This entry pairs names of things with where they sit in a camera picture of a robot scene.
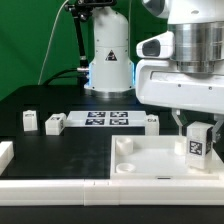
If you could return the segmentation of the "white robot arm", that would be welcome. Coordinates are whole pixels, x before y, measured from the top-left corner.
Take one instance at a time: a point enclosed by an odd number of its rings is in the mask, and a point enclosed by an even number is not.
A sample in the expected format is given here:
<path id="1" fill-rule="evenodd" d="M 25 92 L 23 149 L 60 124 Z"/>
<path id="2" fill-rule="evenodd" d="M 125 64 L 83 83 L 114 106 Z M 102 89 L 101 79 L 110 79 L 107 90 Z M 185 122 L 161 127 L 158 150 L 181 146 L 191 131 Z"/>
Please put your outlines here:
<path id="1" fill-rule="evenodd" d="M 224 0 L 142 0 L 167 31 L 140 42 L 136 96 L 143 104 L 212 113 L 224 126 Z"/>

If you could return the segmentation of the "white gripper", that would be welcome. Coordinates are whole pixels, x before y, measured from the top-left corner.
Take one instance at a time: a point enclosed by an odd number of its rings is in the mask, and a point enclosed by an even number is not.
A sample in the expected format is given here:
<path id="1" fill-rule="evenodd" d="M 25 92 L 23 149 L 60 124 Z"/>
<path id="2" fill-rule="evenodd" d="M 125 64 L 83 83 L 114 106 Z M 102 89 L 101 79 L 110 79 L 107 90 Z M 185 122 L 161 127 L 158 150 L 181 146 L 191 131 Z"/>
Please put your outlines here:
<path id="1" fill-rule="evenodd" d="M 170 60 L 142 59 L 136 67 L 136 96 L 142 104 L 173 108 L 178 134 L 187 119 L 180 109 L 213 113 L 212 141 L 224 125 L 224 75 L 184 74 Z"/>

